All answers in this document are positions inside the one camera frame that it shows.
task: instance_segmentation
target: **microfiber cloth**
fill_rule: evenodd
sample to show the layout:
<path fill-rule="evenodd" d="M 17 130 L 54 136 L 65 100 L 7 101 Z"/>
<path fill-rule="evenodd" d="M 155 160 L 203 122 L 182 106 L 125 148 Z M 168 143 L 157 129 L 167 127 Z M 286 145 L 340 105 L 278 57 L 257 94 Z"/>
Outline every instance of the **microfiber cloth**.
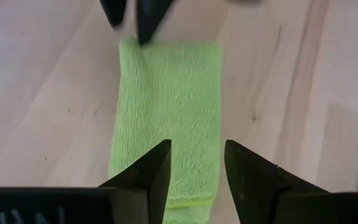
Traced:
<path fill-rule="evenodd" d="M 206 223 L 218 191 L 221 49 L 157 42 L 119 46 L 121 81 L 109 176 L 164 139 L 172 169 L 164 223 Z"/>

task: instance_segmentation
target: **folded towel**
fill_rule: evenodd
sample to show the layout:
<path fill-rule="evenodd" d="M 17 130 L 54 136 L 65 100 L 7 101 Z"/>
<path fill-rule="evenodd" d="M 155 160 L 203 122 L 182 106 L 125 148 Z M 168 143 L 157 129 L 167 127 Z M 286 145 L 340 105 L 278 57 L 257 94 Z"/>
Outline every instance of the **folded towel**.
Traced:
<path fill-rule="evenodd" d="M 221 50 L 214 44 L 123 40 L 110 177 L 172 140 L 165 222 L 202 223 L 218 191 Z"/>

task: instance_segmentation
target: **wood grain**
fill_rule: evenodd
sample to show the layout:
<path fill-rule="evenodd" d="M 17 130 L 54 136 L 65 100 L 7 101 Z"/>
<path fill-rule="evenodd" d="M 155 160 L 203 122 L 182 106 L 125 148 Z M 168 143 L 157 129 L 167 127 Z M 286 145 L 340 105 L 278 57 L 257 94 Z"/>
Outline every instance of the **wood grain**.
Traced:
<path fill-rule="evenodd" d="M 107 179 L 133 6 L 114 32 L 96 0 L 0 0 L 0 185 Z M 223 139 L 358 190 L 358 1 L 181 0 L 157 38 L 222 45 Z M 238 223 L 221 164 L 211 222 Z"/>

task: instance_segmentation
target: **green towel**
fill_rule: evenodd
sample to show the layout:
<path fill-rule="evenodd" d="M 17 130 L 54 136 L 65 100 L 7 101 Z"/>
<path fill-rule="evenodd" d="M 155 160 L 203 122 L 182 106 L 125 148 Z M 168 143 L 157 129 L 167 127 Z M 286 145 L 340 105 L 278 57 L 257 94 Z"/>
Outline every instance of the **green towel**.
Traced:
<path fill-rule="evenodd" d="M 215 44 L 123 40 L 109 175 L 172 140 L 164 223 L 206 223 L 218 191 L 221 50 Z"/>

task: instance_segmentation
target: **wooden surface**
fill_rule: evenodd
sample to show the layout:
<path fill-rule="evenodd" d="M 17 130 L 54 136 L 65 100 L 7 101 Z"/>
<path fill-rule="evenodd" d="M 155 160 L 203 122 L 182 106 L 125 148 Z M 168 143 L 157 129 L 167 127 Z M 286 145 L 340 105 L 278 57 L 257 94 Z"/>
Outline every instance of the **wooden surface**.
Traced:
<path fill-rule="evenodd" d="M 0 185 L 107 179 L 120 33 L 98 1 L 0 0 Z M 358 190 L 358 1 L 180 0 L 159 39 L 224 49 L 223 139 Z M 212 223 L 238 223 L 223 169 Z"/>

